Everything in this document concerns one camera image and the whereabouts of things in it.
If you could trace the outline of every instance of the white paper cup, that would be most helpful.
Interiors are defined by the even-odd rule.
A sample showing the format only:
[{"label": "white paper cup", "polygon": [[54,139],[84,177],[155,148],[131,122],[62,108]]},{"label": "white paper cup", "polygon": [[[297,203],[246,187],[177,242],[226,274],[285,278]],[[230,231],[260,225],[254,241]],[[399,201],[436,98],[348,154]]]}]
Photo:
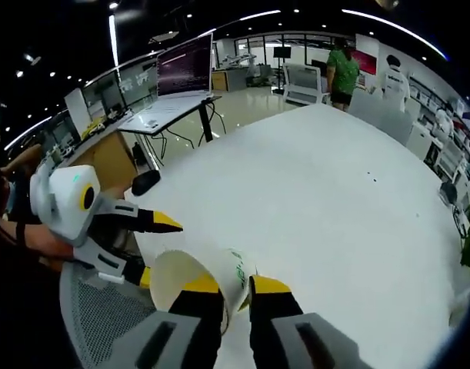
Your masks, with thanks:
[{"label": "white paper cup", "polygon": [[195,250],[168,250],[161,253],[151,267],[149,290],[159,310],[168,311],[183,287],[209,275],[225,299],[221,332],[225,333],[234,314],[245,307],[248,279],[257,268],[243,253],[233,249],[201,247]]}]

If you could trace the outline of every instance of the green shirt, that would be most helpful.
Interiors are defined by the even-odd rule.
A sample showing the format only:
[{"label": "green shirt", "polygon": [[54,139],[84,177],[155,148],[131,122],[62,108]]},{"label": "green shirt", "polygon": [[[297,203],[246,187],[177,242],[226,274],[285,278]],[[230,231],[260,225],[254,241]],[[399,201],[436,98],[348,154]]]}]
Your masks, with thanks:
[{"label": "green shirt", "polygon": [[356,59],[348,60],[342,50],[332,50],[328,55],[327,66],[335,67],[332,90],[352,95],[359,74],[359,64]]}]

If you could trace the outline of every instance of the glossy floor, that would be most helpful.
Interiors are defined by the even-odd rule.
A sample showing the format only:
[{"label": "glossy floor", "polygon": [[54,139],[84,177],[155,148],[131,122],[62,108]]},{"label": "glossy floor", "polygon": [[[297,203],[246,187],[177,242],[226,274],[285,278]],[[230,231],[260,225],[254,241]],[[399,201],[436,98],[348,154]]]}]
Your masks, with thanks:
[{"label": "glossy floor", "polygon": [[[222,98],[215,102],[215,111],[219,116],[214,114],[211,120],[212,135],[215,139],[223,136],[225,130],[226,134],[229,135],[230,132],[244,125],[249,125],[255,121],[297,108],[295,105],[284,102],[281,95],[272,94],[270,87],[246,88],[235,92],[215,91],[215,95],[222,96]],[[142,110],[146,107],[143,105],[134,107],[134,110]],[[209,116],[211,113],[212,110],[208,108]],[[197,148],[203,133],[198,111],[176,122],[170,127],[169,131],[188,138],[192,141],[194,149]],[[192,150],[190,141],[186,141],[184,138],[175,136],[170,132],[164,131],[165,138],[168,140],[165,157],[162,159],[165,165],[176,158],[187,155]],[[124,136],[129,146],[135,143],[133,134],[124,133]],[[149,140],[156,153],[160,155],[162,140],[150,138]]]}]

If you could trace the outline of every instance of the black ceiling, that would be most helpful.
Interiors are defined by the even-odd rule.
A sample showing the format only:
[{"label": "black ceiling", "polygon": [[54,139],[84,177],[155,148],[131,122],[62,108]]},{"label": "black ceiling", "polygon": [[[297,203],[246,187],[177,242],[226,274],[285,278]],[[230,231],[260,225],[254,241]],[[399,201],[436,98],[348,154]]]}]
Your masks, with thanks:
[{"label": "black ceiling", "polygon": [[[37,121],[62,110],[63,98],[75,87],[84,85],[113,67],[108,9],[112,0],[38,0],[0,1],[0,102],[3,141]],[[432,0],[400,0],[387,12],[375,0],[121,0],[113,12],[118,35],[118,59],[125,62],[150,52],[154,35],[178,31],[176,38],[161,48],[218,28],[215,39],[243,37],[273,31],[322,31],[345,35],[375,33],[381,42],[414,58],[426,56],[426,65],[438,72],[461,95],[470,95],[470,8],[466,0],[455,6]],[[443,60],[434,51],[403,32],[378,22],[345,15],[349,8],[387,18],[420,34],[449,56]],[[280,9],[282,13],[236,22],[243,16]],[[42,60],[31,66],[23,57],[28,52]],[[24,72],[16,78],[16,71]]]}]

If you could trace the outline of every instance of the black wrist strap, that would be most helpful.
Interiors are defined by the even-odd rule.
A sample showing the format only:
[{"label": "black wrist strap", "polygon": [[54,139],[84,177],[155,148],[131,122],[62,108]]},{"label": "black wrist strap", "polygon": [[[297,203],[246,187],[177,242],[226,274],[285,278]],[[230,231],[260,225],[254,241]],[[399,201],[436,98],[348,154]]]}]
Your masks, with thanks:
[{"label": "black wrist strap", "polygon": [[19,221],[16,225],[16,244],[22,248],[26,248],[25,229],[26,224]]}]

